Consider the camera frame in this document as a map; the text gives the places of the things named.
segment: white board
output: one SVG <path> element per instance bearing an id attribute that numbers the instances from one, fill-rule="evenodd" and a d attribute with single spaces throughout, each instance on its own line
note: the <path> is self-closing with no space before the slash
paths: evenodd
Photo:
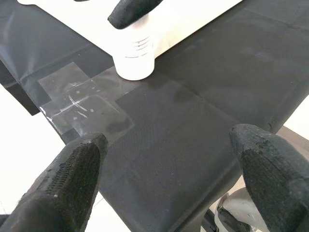
<path id="1" fill-rule="evenodd" d="M 107 20 L 119 0 L 18 0 L 44 11 L 103 49 L 117 49 L 117 29 Z M 161 55 L 241 0 L 163 0 L 150 12 L 155 57 Z"/>

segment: white container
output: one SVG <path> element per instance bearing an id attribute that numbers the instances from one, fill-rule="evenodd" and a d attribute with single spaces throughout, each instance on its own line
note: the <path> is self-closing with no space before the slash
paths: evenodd
<path id="1" fill-rule="evenodd" d="M 118 43 L 112 58 L 117 73 L 130 81 L 149 76 L 155 68 L 155 53 L 148 14 L 115 35 Z"/>

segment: black fabric surface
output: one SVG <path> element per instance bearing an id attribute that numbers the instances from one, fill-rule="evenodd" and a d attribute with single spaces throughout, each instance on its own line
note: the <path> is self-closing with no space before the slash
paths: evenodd
<path id="1" fill-rule="evenodd" d="M 37 106 L 50 101 L 38 80 L 67 64 L 90 78 L 113 66 L 38 8 L 0 4 L 2 22 L 11 20 L 0 58 Z M 309 94 L 308 13 L 306 0 L 245 0 L 159 57 L 117 100 L 135 126 L 109 147 L 100 191 L 132 231 L 186 228 L 240 175 L 229 129 L 277 132 Z"/>

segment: white floor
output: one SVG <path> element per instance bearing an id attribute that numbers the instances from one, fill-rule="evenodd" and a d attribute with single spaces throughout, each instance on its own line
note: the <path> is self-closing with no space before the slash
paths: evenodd
<path id="1" fill-rule="evenodd" d="M 0 85 L 0 214 L 9 214 L 36 177 L 64 147 L 42 113 L 30 114 Z M 309 97 L 285 126 L 309 140 Z M 98 194 L 86 231 L 129 229 Z"/>

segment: clear tape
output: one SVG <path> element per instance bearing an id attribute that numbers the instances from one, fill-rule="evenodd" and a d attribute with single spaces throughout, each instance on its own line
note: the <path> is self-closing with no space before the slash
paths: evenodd
<path id="1" fill-rule="evenodd" d="M 39 81 L 51 101 L 40 107 L 59 134 L 102 132 L 112 144 L 134 123 L 116 100 L 140 85 L 122 79 L 115 67 L 92 79 L 71 63 Z"/>

